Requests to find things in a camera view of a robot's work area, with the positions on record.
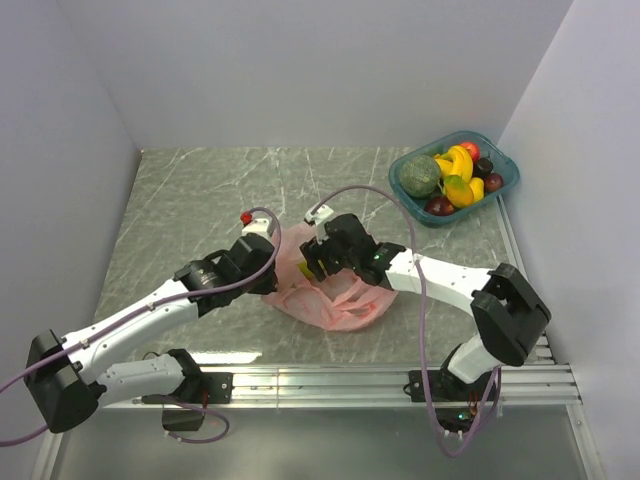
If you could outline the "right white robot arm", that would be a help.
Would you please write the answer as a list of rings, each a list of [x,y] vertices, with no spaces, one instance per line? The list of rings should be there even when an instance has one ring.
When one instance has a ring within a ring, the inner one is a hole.
[[[305,221],[315,235],[300,251],[316,280],[350,271],[368,285],[425,293],[474,319],[476,334],[448,355],[431,383],[442,401],[480,392],[497,367],[522,366],[551,319],[540,296],[511,264],[464,267],[377,242],[354,214],[308,213]]]

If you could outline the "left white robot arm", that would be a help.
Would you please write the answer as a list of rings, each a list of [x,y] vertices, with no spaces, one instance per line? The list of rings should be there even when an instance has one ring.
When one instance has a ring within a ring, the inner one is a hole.
[[[98,409],[144,396],[200,402],[207,376],[184,349],[135,362],[124,357],[154,335],[224,308],[244,294],[274,292],[274,245],[246,233],[228,250],[187,263],[128,308],[62,337],[47,330],[30,345],[24,383],[47,429],[63,433]]]

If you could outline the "pink plastic bag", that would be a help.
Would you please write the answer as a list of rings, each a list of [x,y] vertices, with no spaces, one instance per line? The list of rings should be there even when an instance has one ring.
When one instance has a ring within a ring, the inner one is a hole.
[[[298,269],[306,262],[299,247],[313,237],[306,224],[282,231],[276,257],[277,290],[262,298],[263,303],[296,320],[325,331],[348,332],[363,329],[391,307],[397,294],[366,284],[349,270],[320,282],[307,279]]]

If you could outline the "yellow banana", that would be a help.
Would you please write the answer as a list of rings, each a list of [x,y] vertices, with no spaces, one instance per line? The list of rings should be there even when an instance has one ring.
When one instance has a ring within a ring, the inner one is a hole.
[[[444,154],[434,156],[441,170],[441,178],[459,176],[464,182],[469,183],[473,174],[473,159],[469,151],[462,145],[453,145]]]

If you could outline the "yellow orange mango with leaf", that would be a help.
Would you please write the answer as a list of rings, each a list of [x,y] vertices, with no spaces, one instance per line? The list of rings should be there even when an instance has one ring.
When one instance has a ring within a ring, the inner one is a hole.
[[[445,196],[455,208],[464,209],[473,204],[473,192],[469,184],[458,175],[449,175],[443,180]]]

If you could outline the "dark red apple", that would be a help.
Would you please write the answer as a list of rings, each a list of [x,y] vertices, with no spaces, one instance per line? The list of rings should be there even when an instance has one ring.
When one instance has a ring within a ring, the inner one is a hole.
[[[433,216],[447,217],[454,214],[456,208],[446,196],[434,196],[426,202],[424,211]]]

